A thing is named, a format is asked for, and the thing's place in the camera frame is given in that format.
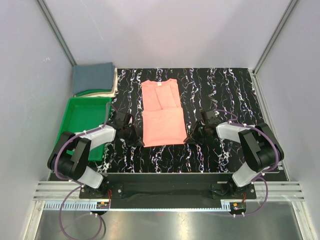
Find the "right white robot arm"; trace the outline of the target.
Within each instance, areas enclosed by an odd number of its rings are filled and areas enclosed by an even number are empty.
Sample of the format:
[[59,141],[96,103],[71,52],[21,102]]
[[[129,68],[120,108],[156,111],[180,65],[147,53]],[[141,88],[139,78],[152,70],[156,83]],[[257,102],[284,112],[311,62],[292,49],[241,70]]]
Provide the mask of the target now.
[[273,171],[284,159],[284,151],[267,123],[247,125],[239,123],[238,117],[226,110],[213,109],[201,112],[187,135],[186,144],[202,144],[209,137],[237,142],[241,145],[244,163],[222,187],[213,189],[219,195],[239,198],[245,188],[265,173]]

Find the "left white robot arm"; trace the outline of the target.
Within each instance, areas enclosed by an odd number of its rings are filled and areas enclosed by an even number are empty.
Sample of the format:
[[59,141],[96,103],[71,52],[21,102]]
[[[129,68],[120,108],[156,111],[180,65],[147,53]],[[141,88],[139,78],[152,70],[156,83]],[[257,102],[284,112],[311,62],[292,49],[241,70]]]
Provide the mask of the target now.
[[134,116],[116,111],[110,120],[82,132],[64,131],[48,159],[47,167],[61,180],[71,180],[90,188],[97,198],[108,193],[108,179],[88,166],[90,151],[115,139],[129,147],[144,145],[138,135]]

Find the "pink t-shirt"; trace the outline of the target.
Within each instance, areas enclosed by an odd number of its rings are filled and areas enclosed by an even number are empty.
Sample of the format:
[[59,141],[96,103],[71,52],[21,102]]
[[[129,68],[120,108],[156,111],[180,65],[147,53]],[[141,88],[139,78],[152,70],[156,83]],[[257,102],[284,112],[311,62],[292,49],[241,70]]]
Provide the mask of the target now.
[[184,144],[187,131],[177,80],[147,80],[141,86],[144,146]]

